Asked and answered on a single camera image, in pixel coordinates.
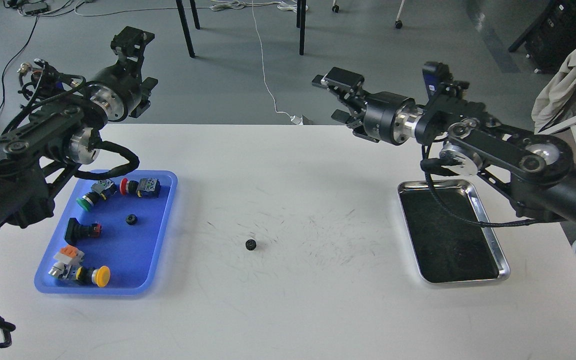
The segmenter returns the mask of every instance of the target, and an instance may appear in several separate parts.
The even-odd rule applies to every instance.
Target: blue tray
[[[117,191],[108,200],[99,200],[90,212],[86,212],[76,199],[88,193],[95,182],[78,180],[34,274],[37,290],[47,294],[134,296],[151,285],[178,180],[174,173],[164,170],[136,170],[125,177],[136,181],[158,178],[161,184],[159,197],[124,196]],[[122,178],[112,178],[117,187]],[[126,223],[128,214],[137,216],[135,225]],[[110,268],[110,281],[106,287],[77,285],[48,274],[55,263],[53,256],[67,245],[64,233],[71,217],[77,218],[82,225],[101,224],[101,236],[80,239],[77,248],[85,253],[83,266],[99,268],[105,265]]]

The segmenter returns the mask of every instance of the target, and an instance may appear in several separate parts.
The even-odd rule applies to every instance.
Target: metal screw
[[[26,150],[28,148],[28,143],[25,141],[13,141],[6,146],[6,150],[10,153],[18,153],[20,151]]]
[[[63,110],[63,113],[66,115],[77,114],[78,112],[80,112],[80,109],[77,106],[69,106]]]
[[[466,117],[461,122],[473,129],[480,125],[480,122],[474,117]]]
[[[519,161],[519,169],[528,173],[539,173],[546,167],[546,160],[539,155],[526,155]]]

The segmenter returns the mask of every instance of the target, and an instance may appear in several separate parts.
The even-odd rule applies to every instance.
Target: power cord
[[[30,18],[32,16],[38,16],[40,18],[57,18],[57,16],[63,16],[66,15],[68,13],[73,12],[75,9],[69,9],[66,12],[62,12],[62,13],[58,13],[60,11],[62,11],[63,9],[66,9],[67,7],[70,7],[72,4],[74,3],[74,0],[67,0],[66,2],[64,2],[63,5],[61,5],[61,7],[58,7],[57,9],[45,12],[45,13],[41,13],[41,14],[24,14],[23,13],[23,8],[19,7],[17,9],[17,12],[19,13],[19,15],[25,17],[25,18]]]
[[[304,123],[302,117],[297,117],[296,115],[288,114],[288,112],[277,110],[277,100],[273,95],[272,91],[270,91],[270,88],[268,87],[268,82],[266,80],[266,66],[264,63],[264,44],[261,41],[261,35],[259,34],[259,29],[257,27],[257,18],[255,17],[256,6],[257,5],[255,5],[254,0],[252,0],[250,7],[252,8],[252,19],[254,20],[254,30],[256,31],[256,37],[259,39],[259,48],[261,48],[261,71],[263,73],[263,84],[265,85],[266,91],[268,91],[268,94],[270,94],[270,97],[272,98],[272,104],[274,105],[274,112],[277,114],[285,114],[290,118],[291,123],[295,125],[302,125]]]
[[[4,70],[1,72],[1,104],[0,104],[0,111],[2,111],[4,104],[6,103],[6,85],[4,84],[4,75],[6,75],[6,70],[8,70],[8,67],[10,66],[10,63],[12,63],[18,56],[19,54],[21,54],[26,47],[28,46],[28,44],[30,43],[30,39],[32,39],[33,34],[35,33],[35,28],[37,28],[37,23],[39,22],[39,16],[36,16],[34,18],[34,25],[32,25],[32,30],[30,30],[30,35],[28,35],[28,39],[25,41],[25,44],[23,44],[23,46],[19,49],[19,51],[16,52],[16,54],[13,55],[13,57],[10,57],[10,60],[8,60],[8,62],[6,63],[6,66],[4,66]]]
[[[254,4],[253,2],[245,2],[245,1],[222,1],[222,0],[210,0],[211,2],[215,3],[212,4],[210,6],[197,6],[197,9],[210,9],[213,12],[219,12],[222,10],[229,10],[229,9],[233,9],[233,10],[241,10],[241,9],[246,9],[246,8],[251,8],[251,7],[267,7],[269,5],[276,5],[277,9],[281,10],[281,11],[291,11],[291,12],[297,12],[297,0],[291,0],[291,3],[288,3],[286,1],[270,1],[270,2],[258,2],[256,4]],[[109,16],[109,15],[115,15],[115,14],[122,14],[122,13],[128,13],[128,12],[142,12],[142,11],[149,11],[149,10],[176,10],[176,7],[149,7],[149,8],[145,8],[145,9],[129,9],[129,10],[119,10],[119,11],[114,11],[114,12],[110,12],[110,13],[98,13],[98,14],[84,14],[84,13],[80,13],[77,10],[84,4],[86,4],[87,2],[82,0],[80,2],[78,2],[74,9],[71,9],[70,11],[74,11],[75,14],[77,14],[78,16],[83,16],[86,18],[93,18],[93,17],[98,17],[98,16]]]
[[[268,5],[276,5],[277,9],[284,12],[297,12],[297,0],[292,0],[291,3],[285,1],[270,1],[270,2],[246,2],[246,1],[221,1],[221,0],[210,0],[213,4],[210,5],[210,9],[214,12],[220,12],[222,10],[241,10],[253,7],[267,7]]]

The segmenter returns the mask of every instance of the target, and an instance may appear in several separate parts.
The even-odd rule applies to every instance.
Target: white table
[[[423,178],[412,140],[287,125],[112,124],[102,136],[179,178],[153,285],[125,298],[35,289],[71,181],[54,218],[0,231],[0,315],[17,326],[0,359],[576,358],[576,260],[560,226],[496,231],[508,280],[421,280],[396,196]],[[493,221],[514,219],[469,180]]]

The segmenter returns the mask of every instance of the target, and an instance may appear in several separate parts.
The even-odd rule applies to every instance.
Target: gray floor
[[[64,1],[48,3],[58,7]],[[400,30],[393,28],[398,1],[339,0],[339,13],[330,11],[331,3],[308,2],[304,56],[298,55],[294,13],[274,6],[254,10],[268,85],[279,110],[303,114],[318,125],[333,125],[330,114],[339,103],[310,85],[315,75],[333,66],[364,75],[367,91],[395,92],[425,103],[421,67],[434,60],[449,64],[455,78],[471,82],[469,100],[486,103],[492,114],[509,125],[532,128],[533,101],[550,76],[533,73],[535,66],[524,57],[523,48],[514,54],[505,49],[547,0],[409,0]],[[97,0],[79,11],[101,14],[174,4],[172,0]],[[197,4],[204,7],[210,2],[197,0]],[[156,35],[146,49],[142,73],[159,79],[159,84],[151,96],[151,108],[126,123],[289,125],[288,116],[275,114],[263,83],[251,9],[201,9],[199,20],[202,29],[190,30],[198,56],[190,59],[173,9],[98,17],[70,13],[39,19],[30,44],[7,71],[0,132],[23,102],[15,74],[21,62],[41,58],[62,72],[90,77],[114,63],[110,40],[128,25]],[[33,22],[34,18],[4,9],[0,2],[0,76],[27,39]]]

